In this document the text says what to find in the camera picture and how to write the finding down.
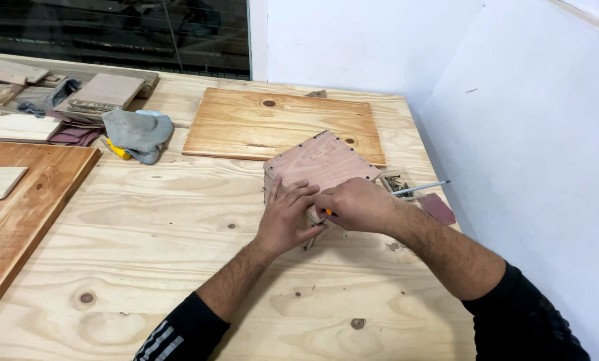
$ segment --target black sleeve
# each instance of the black sleeve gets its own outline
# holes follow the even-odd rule
[[[154,329],[133,361],[206,360],[229,327],[192,292]]]
[[[567,320],[508,263],[493,290],[463,305],[474,316],[477,360],[590,359]]]

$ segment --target wood knot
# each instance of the wood knot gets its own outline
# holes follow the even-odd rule
[[[81,297],[79,297],[79,299],[83,303],[90,303],[93,300],[95,300],[95,296],[93,296],[92,293],[84,293],[83,295],[81,295]]]
[[[366,323],[365,319],[353,319],[351,321],[351,327],[359,330],[360,328],[364,327],[364,324]]]

